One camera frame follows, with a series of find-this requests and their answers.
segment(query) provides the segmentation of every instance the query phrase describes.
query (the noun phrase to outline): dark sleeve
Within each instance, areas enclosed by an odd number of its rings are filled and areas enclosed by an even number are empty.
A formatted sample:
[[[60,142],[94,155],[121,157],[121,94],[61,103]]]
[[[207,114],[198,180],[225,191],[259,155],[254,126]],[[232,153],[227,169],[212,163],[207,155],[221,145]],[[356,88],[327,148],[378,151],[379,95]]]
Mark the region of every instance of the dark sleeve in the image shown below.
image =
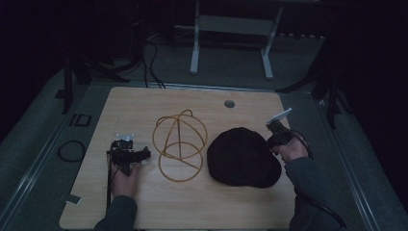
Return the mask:
[[[327,189],[316,164],[310,158],[298,158],[285,165],[294,187],[309,198],[330,208]],[[340,224],[321,209],[296,196],[290,230],[343,230]]]
[[[96,231],[134,231],[134,223],[138,205],[136,201],[125,195],[116,196],[106,216],[94,227]]]

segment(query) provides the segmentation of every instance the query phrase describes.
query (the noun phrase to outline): black cable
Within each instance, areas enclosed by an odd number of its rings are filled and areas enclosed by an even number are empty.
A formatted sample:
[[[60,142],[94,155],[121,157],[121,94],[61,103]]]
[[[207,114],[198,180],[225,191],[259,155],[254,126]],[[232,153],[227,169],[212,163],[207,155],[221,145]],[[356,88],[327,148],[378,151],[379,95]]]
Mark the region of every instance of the black cable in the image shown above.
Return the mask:
[[[147,73],[150,73],[151,76],[153,77],[153,79],[156,81],[156,83],[157,83],[157,85],[159,86],[159,88],[160,88],[160,89],[161,89],[161,88],[165,89],[165,88],[166,88],[165,84],[162,82],[162,80],[160,80],[160,79],[155,75],[155,73],[154,73],[154,71],[153,71],[153,63],[154,63],[154,61],[155,61],[155,59],[156,59],[157,51],[158,51],[157,46],[156,46],[153,42],[151,42],[151,41],[147,41],[146,43],[152,45],[152,46],[155,48],[155,53],[154,53],[153,58],[152,58],[152,60],[151,60],[151,62],[150,62],[150,66],[147,65],[146,59],[145,59],[144,56],[142,56],[142,58],[141,58],[142,63],[143,63],[143,66],[144,66],[144,84],[145,84],[145,86],[148,88],[148,84],[147,84]]]
[[[294,129],[291,129],[290,132],[294,137],[296,137],[303,144],[303,146],[306,148],[309,158],[313,160],[313,152],[309,147],[309,143],[306,141],[303,135]]]
[[[111,207],[111,194],[112,194],[112,182],[114,181],[114,178],[116,176],[117,171],[119,170],[119,167],[116,169],[114,175],[112,175],[112,152],[113,152],[113,146],[111,145],[111,150],[109,151],[109,163],[108,163],[108,186],[106,189],[106,211],[108,212],[109,207]]]
[[[320,204],[319,202],[317,202],[314,199],[310,198],[309,196],[303,194],[302,192],[298,191],[297,188],[294,188],[294,192],[296,193],[297,196],[299,196],[299,198],[309,202],[310,204],[317,207],[318,209],[321,209],[324,213],[326,213],[329,216],[331,216],[332,218],[334,218],[340,224],[341,227],[347,229],[347,225],[345,224],[345,221],[336,212],[334,212],[333,210],[331,210],[331,209],[327,208],[326,206]]]
[[[82,158],[77,159],[77,160],[69,160],[65,157],[63,157],[63,154],[61,153],[61,150],[63,149],[63,147],[65,147],[67,144],[70,144],[72,142],[78,143],[81,148],[82,148]],[[60,146],[60,148],[58,148],[58,157],[60,157],[61,160],[65,161],[65,162],[69,162],[69,163],[76,163],[76,162],[82,162],[85,158],[85,146],[80,142],[80,141],[76,141],[76,140],[72,140],[72,141],[67,141],[65,142],[63,145]]]

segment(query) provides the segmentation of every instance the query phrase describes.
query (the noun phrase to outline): person's hand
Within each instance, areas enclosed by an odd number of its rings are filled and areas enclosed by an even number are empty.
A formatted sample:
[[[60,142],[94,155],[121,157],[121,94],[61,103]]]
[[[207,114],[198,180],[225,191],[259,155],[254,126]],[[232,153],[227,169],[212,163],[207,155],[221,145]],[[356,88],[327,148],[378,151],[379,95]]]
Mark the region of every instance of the person's hand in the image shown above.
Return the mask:
[[[306,147],[299,141],[297,137],[293,137],[285,145],[276,145],[271,150],[273,153],[279,153],[285,164],[300,157],[308,157]]]
[[[133,166],[130,176],[127,176],[118,166],[111,163],[112,167],[112,184],[111,192],[113,196],[126,195],[135,198],[137,192],[138,173],[141,167],[141,163],[137,163]]]

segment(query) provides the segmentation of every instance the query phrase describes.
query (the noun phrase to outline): white table leg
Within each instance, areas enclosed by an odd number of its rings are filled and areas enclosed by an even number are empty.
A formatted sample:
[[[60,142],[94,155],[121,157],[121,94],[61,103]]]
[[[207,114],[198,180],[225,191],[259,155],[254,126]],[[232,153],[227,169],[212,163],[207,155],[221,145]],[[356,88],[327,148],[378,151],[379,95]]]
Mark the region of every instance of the white table leg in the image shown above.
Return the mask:
[[[274,23],[270,27],[268,43],[263,49],[261,49],[261,58],[262,58],[262,63],[264,64],[265,77],[268,80],[273,79],[272,68],[270,67],[269,52],[270,52],[270,47],[272,46],[273,39],[275,38],[275,35],[276,35],[276,30],[278,28],[278,24],[279,24],[280,17],[282,15],[282,11],[283,11],[283,7],[280,7],[276,14]]]
[[[200,1],[195,1],[195,25],[194,25],[194,48],[192,49],[190,74],[196,74],[198,70],[198,57],[200,55],[199,44],[199,20],[200,20]]]

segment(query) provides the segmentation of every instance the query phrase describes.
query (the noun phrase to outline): wire frame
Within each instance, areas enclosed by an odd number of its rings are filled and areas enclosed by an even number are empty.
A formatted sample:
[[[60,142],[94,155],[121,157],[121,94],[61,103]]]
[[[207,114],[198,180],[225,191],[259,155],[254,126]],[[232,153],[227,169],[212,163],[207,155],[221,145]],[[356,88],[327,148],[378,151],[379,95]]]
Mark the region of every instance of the wire frame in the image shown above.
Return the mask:
[[[205,135],[201,135],[201,133],[197,130],[196,127],[194,127],[190,122],[191,121],[196,121],[198,122],[198,126],[202,126],[203,131],[205,133]],[[165,143],[164,143],[164,147],[160,148],[157,142],[157,137],[158,137],[158,132],[159,130],[164,130],[164,129],[160,129],[161,127],[164,127],[164,123],[166,121],[170,121],[171,125],[169,127],[169,130],[167,132],[166,135],[166,139],[165,139]],[[189,128],[191,128],[193,130],[193,132],[197,135],[197,137],[199,138],[199,145],[197,146],[196,144],[190,142],[190,141],[182,141],[182,126],[187,126]],[[176,141],[170,141],[170,138],[172,137],[173,134],[173,130],[177,128],[177,140]],[[207,128],[204,125],[204,123],[193,116],[192,111],[191,110],[185,110],[183,111],[181,114],[179,115],[169,115],[169,116],[163,116],[160,117],[157,122],[156,122],[156,127],[153,131],[153,145],[156,148],[156,150],[159,152],[160,156],[159,156],[159,169],[160,172],[162,173],[162,175],[167,178],[170,181],[173,182],[187,182],[190,181],[192,178],[194,178],[196,175],[198,175],[198,173],[201,171],[202,167],[203,167],[203,155],[201,153],[201,151],[203,150],[203,148],[205,147],[206,143],[207,143],[207,138],[208,138],[208,133],[207,133]],[[183,153],[183,148],[182,146],[186,145],[189,146],[190,148],[194,149],[195,151],[193,151],[190,154],[186,154]],[[169,153],[169,149],[175,147],[178,147],[178,156],[175,154],[170,154]],[[195,156],[199,156],[199,164],[198,165],[194,165],[190,162],[187,161],[187,159],[191,159]],[[178,161],[180,163],[185,164],[188,167],[192,167],[195,168],[194,173],[187,178],[182,178],[182,179],[176,179],[175,177],[170,177],[168,174],[165,173],[165,171],[163,170],[163,166],[162,166],[162,161],[164,159],[170,159],[170,160],[174,160],[174,161]]]

